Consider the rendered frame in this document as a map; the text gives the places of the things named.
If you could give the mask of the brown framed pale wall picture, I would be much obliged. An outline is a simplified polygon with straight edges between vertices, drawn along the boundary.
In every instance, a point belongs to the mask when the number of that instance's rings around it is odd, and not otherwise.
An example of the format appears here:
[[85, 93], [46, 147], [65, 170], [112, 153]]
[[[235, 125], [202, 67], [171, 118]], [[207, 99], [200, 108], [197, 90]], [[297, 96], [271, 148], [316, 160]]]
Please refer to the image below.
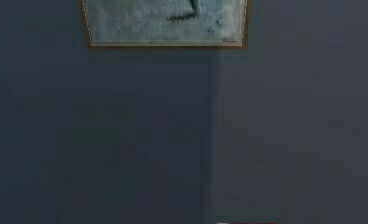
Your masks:
[[78, 0], [90, 48], [246, 46], [252, 0]]

